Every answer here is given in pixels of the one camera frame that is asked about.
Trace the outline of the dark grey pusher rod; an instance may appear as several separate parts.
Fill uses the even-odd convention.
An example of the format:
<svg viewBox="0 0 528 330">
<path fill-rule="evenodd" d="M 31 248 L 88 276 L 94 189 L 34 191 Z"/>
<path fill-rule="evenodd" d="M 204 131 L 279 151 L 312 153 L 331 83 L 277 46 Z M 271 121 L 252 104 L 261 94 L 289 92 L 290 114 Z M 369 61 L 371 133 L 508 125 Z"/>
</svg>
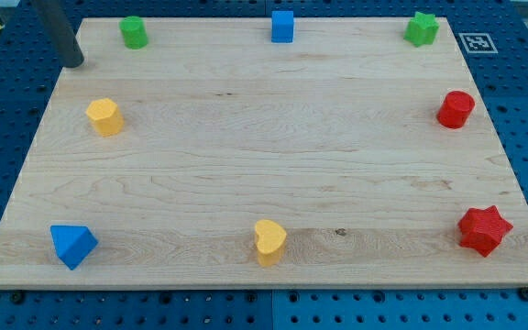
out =
<svg viewBox="0 0 528 330">
<path fill-rule="evenodd" d="M 61 0 L 32 0 L 31 3 L 57 51 L 60 64 L 66 68 L 82 65 L 84 56 Z"/>
</svg>

